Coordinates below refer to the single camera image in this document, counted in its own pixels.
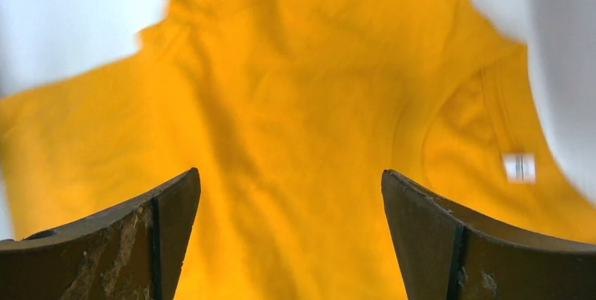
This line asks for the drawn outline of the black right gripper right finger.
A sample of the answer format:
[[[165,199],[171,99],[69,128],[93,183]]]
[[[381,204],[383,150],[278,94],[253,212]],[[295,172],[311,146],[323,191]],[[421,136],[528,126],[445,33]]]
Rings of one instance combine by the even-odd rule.
[[[393,170],[382,174],[409,299],[594,299],[595,246],[481,214]]]

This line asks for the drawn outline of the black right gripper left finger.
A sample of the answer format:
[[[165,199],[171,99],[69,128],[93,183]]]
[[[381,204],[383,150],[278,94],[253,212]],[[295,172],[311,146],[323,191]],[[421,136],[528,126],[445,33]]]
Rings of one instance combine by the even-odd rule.
[[[173,299],[197,169],[77,221],[1,242],[2,299]]]

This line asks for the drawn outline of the yellow t shirt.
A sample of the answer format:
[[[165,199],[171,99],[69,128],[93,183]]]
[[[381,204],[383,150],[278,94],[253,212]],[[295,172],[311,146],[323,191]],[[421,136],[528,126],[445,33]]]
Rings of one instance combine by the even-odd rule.
[[[470,0],[170,0],[130,57],[1,102],[19,236],[196,167],[177,299],[404,299],[380,179],[595,241],[526,48]]]

